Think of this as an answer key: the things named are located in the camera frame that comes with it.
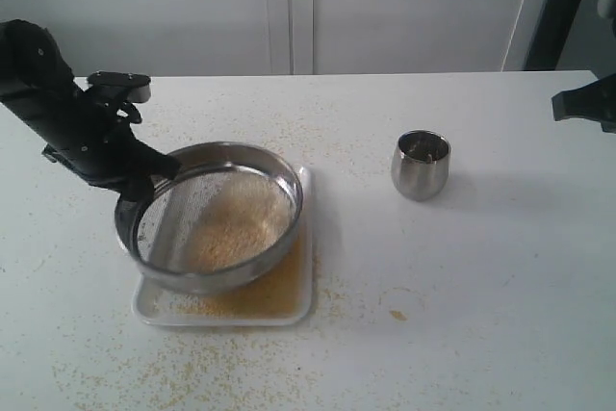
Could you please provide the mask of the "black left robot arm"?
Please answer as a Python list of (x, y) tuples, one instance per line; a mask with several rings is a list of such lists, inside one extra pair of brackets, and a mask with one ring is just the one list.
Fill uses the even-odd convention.
[(179, 162), (139, 141), (131, 127), (151, 79), (96, 71), (81, 89), (48, 30), (25, 20), (1, 25), (1, 102), (46, 143), (42, 154), (89, 185), (130, 201), (150, 198), (155, 175), (172, 180)]

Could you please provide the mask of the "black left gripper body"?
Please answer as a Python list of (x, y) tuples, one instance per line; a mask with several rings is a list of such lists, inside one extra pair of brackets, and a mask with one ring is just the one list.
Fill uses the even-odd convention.
[(148, 176), (134, 161), (136, 106), (95, 87), (82, 90), (48, 30), (10, 21), (9, 109), (45, 140), (48, 160), (109, 190), (127, 177)]

